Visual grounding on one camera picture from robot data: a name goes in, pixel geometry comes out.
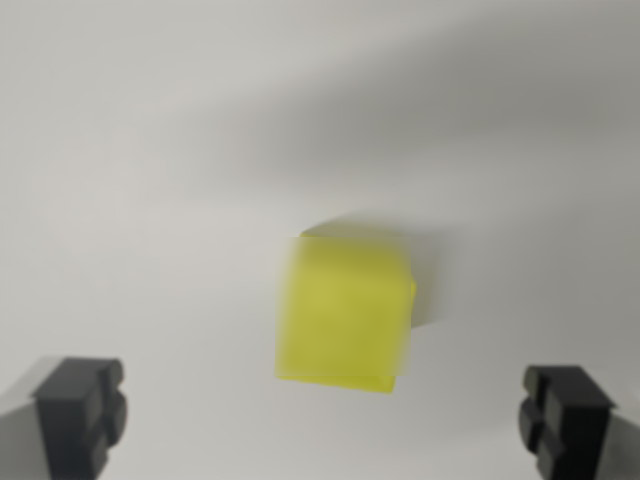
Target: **block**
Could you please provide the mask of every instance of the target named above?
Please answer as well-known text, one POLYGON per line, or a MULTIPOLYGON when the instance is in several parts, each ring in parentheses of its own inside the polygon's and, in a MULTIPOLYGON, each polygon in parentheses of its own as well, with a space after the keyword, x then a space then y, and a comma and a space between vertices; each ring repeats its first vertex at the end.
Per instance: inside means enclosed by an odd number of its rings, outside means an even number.
POLYGON ((407 349, 415 295, 395 240, 298 240, 286 289, 276 374, 283 379, 391 392, 407 349))

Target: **white surface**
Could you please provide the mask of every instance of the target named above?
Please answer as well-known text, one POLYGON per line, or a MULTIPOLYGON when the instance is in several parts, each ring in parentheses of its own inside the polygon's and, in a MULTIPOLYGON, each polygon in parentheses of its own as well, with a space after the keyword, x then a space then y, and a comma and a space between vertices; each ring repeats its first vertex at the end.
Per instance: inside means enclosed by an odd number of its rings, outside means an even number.
POLYGON ((538 478, 525 367, 640 359, 639 24, 631 1, 0 0, 0 387, 119 356, 104 480, 538 478), (391 396, 275 380, 286 239, 361 208, 446 239, 439 321, 391 396))

